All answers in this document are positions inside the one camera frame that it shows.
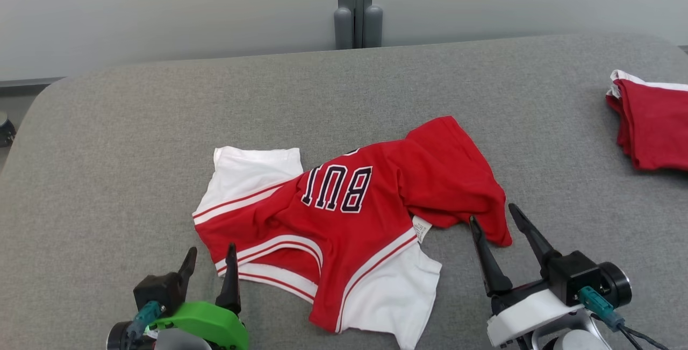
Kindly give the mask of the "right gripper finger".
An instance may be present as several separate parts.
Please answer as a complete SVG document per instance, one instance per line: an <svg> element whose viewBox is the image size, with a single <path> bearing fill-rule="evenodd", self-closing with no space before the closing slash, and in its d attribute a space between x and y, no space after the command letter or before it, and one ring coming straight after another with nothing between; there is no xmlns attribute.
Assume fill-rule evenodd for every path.
<svg viewBox="0 0 688 350"><path fill-rule="evenodd" d="M548 242L540 230L533 225L530 219L515 203L509 203L508 210L519 232L523 233L528 240L531 250L533 250L536 260L538 264L540 264L541 277L549 277L549 262L552 259L561 257L560 252Z"/></svg>
<svg viewBox="0 0 688 350"><path fill-rule="evenodd" d="M495 297L511 291L513 283L503 273L494 255L492 255L484 230L478 223L476 216L471 215L469 218L469 227L471 228L472 242L474 242L475 252L482 271L486 295L488 297Z"/></svg>

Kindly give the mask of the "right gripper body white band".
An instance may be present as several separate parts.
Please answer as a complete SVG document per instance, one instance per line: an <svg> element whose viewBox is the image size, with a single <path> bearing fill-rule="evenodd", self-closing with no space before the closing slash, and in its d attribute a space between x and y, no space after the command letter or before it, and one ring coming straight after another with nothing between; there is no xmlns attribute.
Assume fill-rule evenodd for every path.
<svg viewBox="0 0 688 350"><path fill-rule="evenodd" d="M569 306L536 281L489 297L486 332L494 348L591 348L592 318L577 299Z"/></svg>

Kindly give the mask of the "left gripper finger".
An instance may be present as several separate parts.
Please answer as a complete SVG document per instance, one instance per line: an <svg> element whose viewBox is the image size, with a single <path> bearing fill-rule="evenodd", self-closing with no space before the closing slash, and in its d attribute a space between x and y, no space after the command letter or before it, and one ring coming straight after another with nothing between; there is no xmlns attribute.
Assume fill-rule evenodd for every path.
<svg viewBox="0 0 688 350"><path fill-rule="evenodd" d="M214 304L238 316L241 313L241 299L239 293L238 255L233 242L228 247L225 264L225 275L221 291L216 297Z"/></svg>
<svg viewBox="0 0 688 350"><path fill-rule="evenodd" d="M189 248L179 270L177 273L179 274L180 280L179 280L179 288L180 291L187 291L188 290L188 284L189 280L194 274L194 271L196 269L196 260L197 260L197 247L191 247Z"/></svg>

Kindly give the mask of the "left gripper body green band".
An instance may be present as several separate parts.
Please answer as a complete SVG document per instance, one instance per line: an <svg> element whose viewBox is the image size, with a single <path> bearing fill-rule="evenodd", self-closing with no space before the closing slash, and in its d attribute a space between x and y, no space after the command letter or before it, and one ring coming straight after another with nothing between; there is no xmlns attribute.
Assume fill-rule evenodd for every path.
<svg viewBox="0 0 688 350"><path fill-rule="evenodd" d="M248 331L231 311L211 303L184 303L145 330L155 349L248 349Z"/></svg>

